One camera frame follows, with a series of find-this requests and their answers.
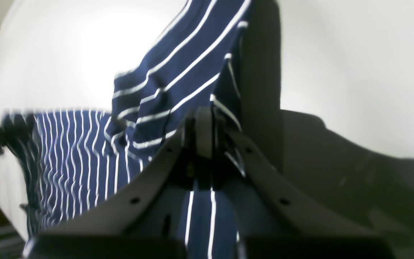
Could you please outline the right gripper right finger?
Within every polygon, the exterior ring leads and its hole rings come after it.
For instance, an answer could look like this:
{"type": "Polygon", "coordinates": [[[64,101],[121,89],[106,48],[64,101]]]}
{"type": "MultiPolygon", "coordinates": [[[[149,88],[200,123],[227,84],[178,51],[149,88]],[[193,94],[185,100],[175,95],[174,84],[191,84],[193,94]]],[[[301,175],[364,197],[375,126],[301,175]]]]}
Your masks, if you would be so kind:
{"type": "Polygon", "coordinates": [[[243,133],[212,113],[212,189],[234,211],[234,259],[394,259],[386,241],[284,179],[243,133]]]}

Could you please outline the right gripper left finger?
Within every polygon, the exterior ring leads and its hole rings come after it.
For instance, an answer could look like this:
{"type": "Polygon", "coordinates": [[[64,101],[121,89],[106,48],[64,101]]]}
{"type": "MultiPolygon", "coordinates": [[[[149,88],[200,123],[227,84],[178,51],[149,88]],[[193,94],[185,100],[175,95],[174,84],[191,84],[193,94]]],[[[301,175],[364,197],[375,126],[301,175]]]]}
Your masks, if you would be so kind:
{"type": "Polygon", "coordinates": [[[29,241],[25,259],[188,259],[179,224],[190,191],[209,186],[213,113],[198,108],[130,184],[82,216],[29,241]]]}

